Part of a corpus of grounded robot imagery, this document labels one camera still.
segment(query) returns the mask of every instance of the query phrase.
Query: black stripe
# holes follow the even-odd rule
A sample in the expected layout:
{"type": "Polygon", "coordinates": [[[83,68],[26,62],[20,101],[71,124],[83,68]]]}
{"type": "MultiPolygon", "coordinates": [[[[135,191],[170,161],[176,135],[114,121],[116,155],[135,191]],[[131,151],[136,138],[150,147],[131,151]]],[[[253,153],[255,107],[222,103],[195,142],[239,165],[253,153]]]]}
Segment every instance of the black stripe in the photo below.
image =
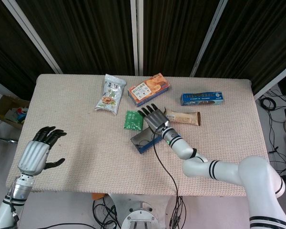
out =
{"type": "Polygon", "coordinates": [[[285,229],[283,227],[279,227],[273,224],[267,224],[267,223],[251,223],[250,228],[252,227],[261,227],[261,228],[271,228],[271,229],[285,229]]]}
{"type": "Polygon", "coordinates": [[[201,157],[198,157],[198,156],[197,156],[196,158],[199,158],[202,162],[204,162],[204,161],[201,159],[201,157]]]}
{"type": "Polygon", "coordinates": [[[197,149],[193,148],[193,153],[192,153],[192,155],[190,156],[190,158],[195,157],[195,156],[196,156],[196,153],[197,153],[197,149]]]}
{"type": "Polygon", "coordinates": [[[171,147],[172,142],[173,142],[176,138],[178,138],[178,137],[180,137],[180,136],[179,136],[179,135],[177,135],[177,136],[175,136],[175,137],[173,137],[173,138],[171,139],[170,147],[171,147]]]}
{"type": "Polygon", "coordinates": [[[167,128],[166,130],[164,130],[164,132],[163,132],[163,134],[162,134],[162,138],[164,138],[164,136],[167,134],[167,132],[169,131],[169,130],[171,130],[172,128],[167,128]]]}
{"type": "MultiPolygon", "coordinates": [[[[3,203],[10,205],[10,203],[5,201],[5,200],[3,200],[3,203]]],[[[24,203],[23,204],[14,204],[13,203],[13,206],[23,206],[23,205],[24,205],[24,203]]]]}
{"type": "Polygon", "coordinates": [[[17,201],[17,202],[25,202],[27,199],[16,199],[16,198],[12,198],[12,201],[17,201]]]}
{"type": "Polygon", "coordinates": [[[215,168],[215,165],[216,165],[217,162],[219,162],[219,161],[216,161],[214,163],[214,165],[213,165],[213,168],[212,168],[212,174],[213,174],[213,177],[214,177],[215,180],[217,180],[217,179],[216,179],[215,174],[214,174],[214,168],[215,168]]]}
{"type": "Polygon", "coordinates": [[[281,187],[278,189],[278,191],[276,191],[276,194],[277,194],[279,191],[281,191],[282,187],[283,187],[283,179],[281,178],[281,187]]]}
{"type": "Polygon", "coordinates": [[[280,224],[283,224],[286,226],[285,221],[282,221],[282,220],[276,219],[276,218],[272,218],[272,217],[267,217],[267,216],[252,216],[252,217],[250,217],[249,220],[252,221],[252,220],[257,220],[257,219],[267,220],[267,221],[271,221],[271,222],[275,222],[275,223],[280,223],[280,224]]]}
{"type": "Polygon", "coordinates": [[[178,138],[178,139],[176,139],[176,141],[174,141],[173,143],[172,143],[172,145],[171,145],[171,148],[173,147],[173,145],[175,144],[175,142],[177,142],[178,140],[180,140],[180,139],[183,139],[183,138],[178,138]]]}
{"type": "Polygon", "coordinates": [[[210,178],[212,178],[212,179],[214,179],[214,178],[212,177],[212,175],[211,175],[211,166],[212,166],[213,163],[214,163],[214,161],[211,162],[210,167],[209,167],[209,175],[210,175],[210,178]]]}

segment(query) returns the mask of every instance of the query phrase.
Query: orange object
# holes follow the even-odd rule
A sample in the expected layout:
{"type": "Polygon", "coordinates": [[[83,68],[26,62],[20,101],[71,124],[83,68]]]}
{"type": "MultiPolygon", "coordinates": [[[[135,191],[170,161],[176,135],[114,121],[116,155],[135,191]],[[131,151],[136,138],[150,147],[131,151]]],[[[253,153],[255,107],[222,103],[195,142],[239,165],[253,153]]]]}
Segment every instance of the orange object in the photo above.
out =
{"type": "Polygon", "coordinates": [[[98,200],[103,198],[106,194],[105,193],[91,193],[93,200],[98,200]]]}
{"type": "Polygon", "coordinates": [[[131,87],[128,90],[128,95],[132,98],[136,106],[141,106],[142,104],[150,101],[163,92],[166,92],[169,86],[170,84],[163,77],[163,75],[158,73],[148,80],[145,80],[140,84],[131,87]]]}

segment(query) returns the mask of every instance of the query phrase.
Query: cardboard box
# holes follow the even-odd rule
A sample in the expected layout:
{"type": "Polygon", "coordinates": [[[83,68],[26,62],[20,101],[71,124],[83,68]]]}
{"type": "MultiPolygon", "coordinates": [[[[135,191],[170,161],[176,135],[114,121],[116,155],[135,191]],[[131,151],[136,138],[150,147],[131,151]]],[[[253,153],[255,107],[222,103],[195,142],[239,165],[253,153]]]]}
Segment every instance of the cardboard box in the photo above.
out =
{"type": "Polygon", "coordinates": [[[181,106],[221,104],[223,100],[221,92],[183,93],[180,104],[181,106]]]}
{"type": "Polygon", "coordinates": [[[148,80],[131,87],[128,90],[128,95],[133,100],[133,103],[139,107],[163,92],[166,92],[169,86],[170,84],[168,81],[162,76],[161,73],[159,73],[152,76],[148,80]]]}
{"type": "Polygon", "coordinates": [[[5,114],[12,108],[18,108],[18,107],[29,107],[30,102],[27,100],[22,100],[18,98],[13,98],[11,96],[3,95],[0,99],[0,120],[10,124],[11,126],[22,129],[22,124],[15,123],[9,120],[5,119],[5,114]]]}

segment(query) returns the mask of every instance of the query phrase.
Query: blue snack box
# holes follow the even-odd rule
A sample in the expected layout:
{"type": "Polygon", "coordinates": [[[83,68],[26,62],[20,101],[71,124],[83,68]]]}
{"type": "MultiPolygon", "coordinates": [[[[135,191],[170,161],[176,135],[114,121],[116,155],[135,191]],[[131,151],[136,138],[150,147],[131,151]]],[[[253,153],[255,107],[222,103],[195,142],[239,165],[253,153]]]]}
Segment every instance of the blue snack box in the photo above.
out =
{"type": "Polygon", "coordinates": [[[182,106],[221,104],[223,100],[221,92],[182,93],[180,104],[182,106]]]}

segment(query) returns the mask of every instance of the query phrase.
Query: snack bag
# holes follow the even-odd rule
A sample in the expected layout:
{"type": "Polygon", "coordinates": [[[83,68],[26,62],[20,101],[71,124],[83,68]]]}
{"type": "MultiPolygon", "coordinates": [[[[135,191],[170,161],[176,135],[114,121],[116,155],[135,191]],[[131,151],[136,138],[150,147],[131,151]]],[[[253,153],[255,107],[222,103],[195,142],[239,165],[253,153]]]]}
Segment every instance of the snack bag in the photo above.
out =
{"type": "Polygon", "coordinates": [[[165,109],[165,116],[173,123],[185,123],[200,126],[200,112],[180,113],[165,109]]]}
{"type": "Polygon", "coordinates": [[[106,74],[103,97],[95,106],[95,110],[111,111],[116,115],[125,85],[125,80],[106,74]]]}

